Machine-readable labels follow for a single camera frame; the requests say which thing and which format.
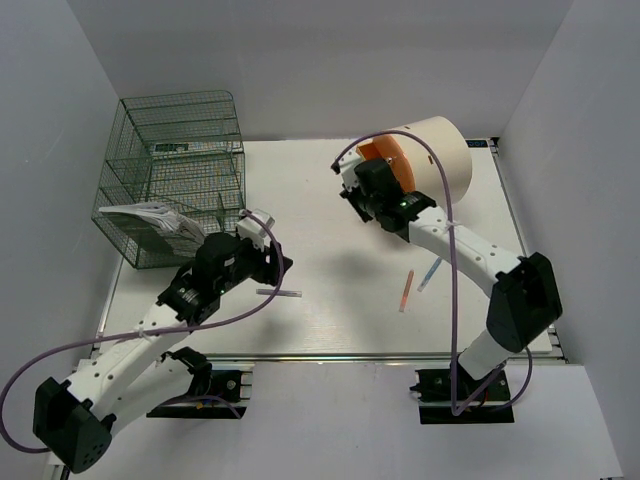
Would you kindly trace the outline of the round white drawer organizer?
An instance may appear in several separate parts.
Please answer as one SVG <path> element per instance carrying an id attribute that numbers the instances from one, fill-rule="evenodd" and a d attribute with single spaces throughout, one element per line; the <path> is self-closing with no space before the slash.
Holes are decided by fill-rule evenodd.
<path id="1" fill-rule="evenodd" d="M 469 189 L 473 169 L 470 149 L 456 126 L 436 116 L 395 129 L 415 135 L 426 145 L 394 133 L 365 140 L 357 145 L 356 152 L 365 161 L 387 160 L 404 191 L 419 191 L 441 206 L 446 205 L 439 171 L 443 168 L 451 202 L 458 203 Z"/>

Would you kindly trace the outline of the blue pen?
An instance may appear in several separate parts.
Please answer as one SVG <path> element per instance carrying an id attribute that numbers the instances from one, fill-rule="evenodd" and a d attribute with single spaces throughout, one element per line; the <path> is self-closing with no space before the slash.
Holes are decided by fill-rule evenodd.
<path id="1" fill-rule="evenodd" d="M 438 257 L 433 262 L 433 264 L 431 265 L 431 267 L 429 268 L 429 270 L 427 271 L 427 273 L 425 274 L 425 276 L 423 277 L 423 279 L 419 283 L 419 285 L 417 287 L 417 291 L 418 292 L 422 292 L 426 288 L 428 283 L 431 281 L 431 279 L 433 278 L 433 276 L 437 272 L 437 270 L 438 270 L 439 266 L 441 265 L 441 263 L 442 263 L 442 259 L 440 257 Z"/>

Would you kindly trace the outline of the grey setup guide booklet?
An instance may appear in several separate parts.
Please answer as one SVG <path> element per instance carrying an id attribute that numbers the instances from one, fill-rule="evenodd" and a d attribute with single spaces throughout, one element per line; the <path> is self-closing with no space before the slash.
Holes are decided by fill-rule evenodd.
<path id="1" fill-rule="evenodd" d="M 149 253 L 192 257 L 206 237 L 197 221 L 160 202 L 103 206 L 99 213 Z"/>

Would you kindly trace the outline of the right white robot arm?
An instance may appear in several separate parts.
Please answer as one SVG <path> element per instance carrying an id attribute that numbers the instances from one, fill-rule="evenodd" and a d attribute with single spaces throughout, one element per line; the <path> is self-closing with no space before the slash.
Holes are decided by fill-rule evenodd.
<path id="1" fill-rule="evenodd" d="M 459 396 L 477 397 L 492 370 L 562 315 L 553 267 L 544 255 L 518 256 L 450 221 L 431 197 L 404 191 L 383 159 L 343 158 L 333 170 L 342 177 L 341 197 L 363 221 L 375 220 L 383 230 L 447 261 L 489 298 L 486 327 L 459 354 L 451 374 Z"/>

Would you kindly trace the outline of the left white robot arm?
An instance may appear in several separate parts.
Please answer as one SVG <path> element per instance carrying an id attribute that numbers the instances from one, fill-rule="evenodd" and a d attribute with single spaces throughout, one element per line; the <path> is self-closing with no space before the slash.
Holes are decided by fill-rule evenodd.
<path id="1" fill-rule="evenodd" d="M 265 235 L 209 235 L 134 330 L 109 336 L 110 348 L 90 365 L 38 386 L 33 432 L 72 473 L 91 468 L 117 433 L 165 401 L 207 396 L 211 364 L 174 346 L 207 324 L 223 295 L 244 281 L 281 285 L 293 261 Z"/>

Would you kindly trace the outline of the dark purple pen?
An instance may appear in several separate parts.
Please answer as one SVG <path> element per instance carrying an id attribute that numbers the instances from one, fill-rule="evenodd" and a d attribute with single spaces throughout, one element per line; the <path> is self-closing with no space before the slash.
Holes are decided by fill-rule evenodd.
<path id="1" fill-rule="evenodd" d="M 278 291 L 276 291 L 275 289 L 256 289 L 256 294 L 261 296 L 281 296 L 281 297 L 288 297 L 288 298 L 302 297 L 301 291 L 282 290 L 282 289 Z"/>

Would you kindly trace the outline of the orange pink pen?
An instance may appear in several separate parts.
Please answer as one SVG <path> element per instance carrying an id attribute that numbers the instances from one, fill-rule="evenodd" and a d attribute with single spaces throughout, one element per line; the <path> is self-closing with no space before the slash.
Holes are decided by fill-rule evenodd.
<path id="1" fill-rule="evenodd" d="M 414 275 L 415 275 L 414 270 L 413 269 L 409 270 L 408 275 L 407 275 L 407 279 L 406 279 L 406 282 L 405 282 L 405 285 L 404 285 L 404 288 L 403 288 L 400 304 L 399 304 L 399 312 L 400 313 L 404 313 L 404 311 L 406 309 L 406 305 L 407 305 L 409 294 L 410 294 L 410 291 L 411 291 Z"/>

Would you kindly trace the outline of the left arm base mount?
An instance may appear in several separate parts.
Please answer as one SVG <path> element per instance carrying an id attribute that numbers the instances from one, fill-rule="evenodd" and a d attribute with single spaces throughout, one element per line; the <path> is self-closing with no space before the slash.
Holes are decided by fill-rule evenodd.
<path id="1" fill-rule="evenodd" d="M 213 364 L 190 347 L 167 351 L 160 366 L 173 372 L 186 368 L 187 386 L 146 414 L 147 418 L 240 420 L 246 413 L 252 389 L 252 368 Z"/>

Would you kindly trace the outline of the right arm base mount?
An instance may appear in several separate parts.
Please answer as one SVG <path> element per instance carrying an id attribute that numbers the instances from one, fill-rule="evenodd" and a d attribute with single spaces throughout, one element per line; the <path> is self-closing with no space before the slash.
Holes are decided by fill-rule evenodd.
<path id="1" fill-rule="evenodd" d="M 503 407 L 511 400 L 511 392 L 502 371 L 482 390 L 458 416 L 451 411 L 450 369 L 416 370 L 416 383 L 409 387 L 418 402 L 421 425 L 490 425 L 513 424 L 513 408 Z"/>

